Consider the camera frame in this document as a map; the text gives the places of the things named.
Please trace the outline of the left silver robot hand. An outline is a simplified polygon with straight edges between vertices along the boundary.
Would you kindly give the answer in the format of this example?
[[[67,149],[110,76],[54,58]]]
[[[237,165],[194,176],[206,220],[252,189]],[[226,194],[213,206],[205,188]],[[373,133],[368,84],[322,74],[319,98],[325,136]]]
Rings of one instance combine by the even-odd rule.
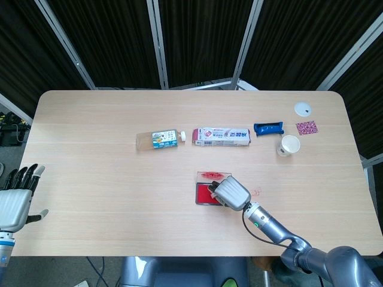
[[[47,216],[44,209],[39,214],[30,215],[29,209],[35,190],[45,167],[33,164],[20,170],[12,170],[1,188],[1,231],[16,233],[26,224],[38,222]]]

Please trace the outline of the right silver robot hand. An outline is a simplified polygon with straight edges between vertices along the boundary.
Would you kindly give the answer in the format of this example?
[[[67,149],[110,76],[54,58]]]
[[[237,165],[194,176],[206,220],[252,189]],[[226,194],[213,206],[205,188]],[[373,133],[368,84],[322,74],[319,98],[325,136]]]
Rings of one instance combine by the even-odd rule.
[[[228,176],[220,183],[213,181],[208,190],[213,199],[235,211],[242,210],[251,201],[250,192],[233,176]]]

